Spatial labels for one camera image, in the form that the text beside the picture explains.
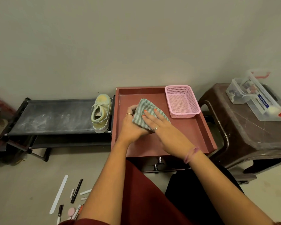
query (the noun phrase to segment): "green striped towel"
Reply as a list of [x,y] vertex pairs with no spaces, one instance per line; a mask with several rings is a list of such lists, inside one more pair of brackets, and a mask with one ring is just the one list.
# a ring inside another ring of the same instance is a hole
[[152,130],[143,120],[142,115],[144,114],[143,110],[147,110],[150,114],[152,114],[153,116],[156,117],[156,114],[154,113],[154,109],[157,109],[159,111],[159,113],[161,113],[165,119],[168,119],[168,117],[165,115],[165,113],[163,113],[163,111],[161,109],[159,109],[157,106],[155,106],[152,102],[150,102],[147,99],[141,99],[138,107],[136,108],[136,111],[134,113],[134,117],[132,122],[135,123],[136,125],[139,125],[140,127],[142,127],[143,129],[148,129],[148,130]]

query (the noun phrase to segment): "yellow sneaker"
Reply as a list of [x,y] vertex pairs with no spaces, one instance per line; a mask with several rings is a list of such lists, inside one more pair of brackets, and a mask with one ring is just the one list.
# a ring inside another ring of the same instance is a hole
[[111,99],[106,94],[100,94],[92,107],[91,120],[96,133],[104,133],[108,130],[111,114]]

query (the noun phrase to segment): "black pants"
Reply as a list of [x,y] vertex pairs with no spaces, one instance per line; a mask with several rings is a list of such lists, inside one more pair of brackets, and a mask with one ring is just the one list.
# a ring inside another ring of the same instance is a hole
[[[217,168],[242,191],[226,168],[222,166],[217,166]],[[224,225],[192,170],[177,171],[173,174],[165,196],[194,224]]]

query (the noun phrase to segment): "hand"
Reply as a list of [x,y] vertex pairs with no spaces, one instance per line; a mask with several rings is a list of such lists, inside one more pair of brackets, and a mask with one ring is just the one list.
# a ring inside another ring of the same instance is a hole
[[154,117],[144,110],[145,115],[142,116],[143,120],[151,129],[157,127],[155,133],[161,139],[167,153],[180,159],[185,159],[189,150],[195,149],[195,146],[183,135],[182,132],[167,121],[157,109],[154,109],[154,113],[157,117]]
[[[134,114],[138,105],[128,107],[127,113]],[[148,134],[149,131],[145,130],[132,122],[132,115],[126,115],[123,120],[122,129],[117,140],[131,144],[136,141],[140,136]]]

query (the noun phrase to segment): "bracelet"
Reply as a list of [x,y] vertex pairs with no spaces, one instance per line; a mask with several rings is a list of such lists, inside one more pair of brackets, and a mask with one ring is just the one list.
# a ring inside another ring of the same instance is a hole
[[191,161],[191,158],[193,157],[193,155],[195,155],[199,151],[199,149],[200,149],[199,147],[195,147],[194,149],[189,150],[189,152],[185,156],[184,163],[188,164]]

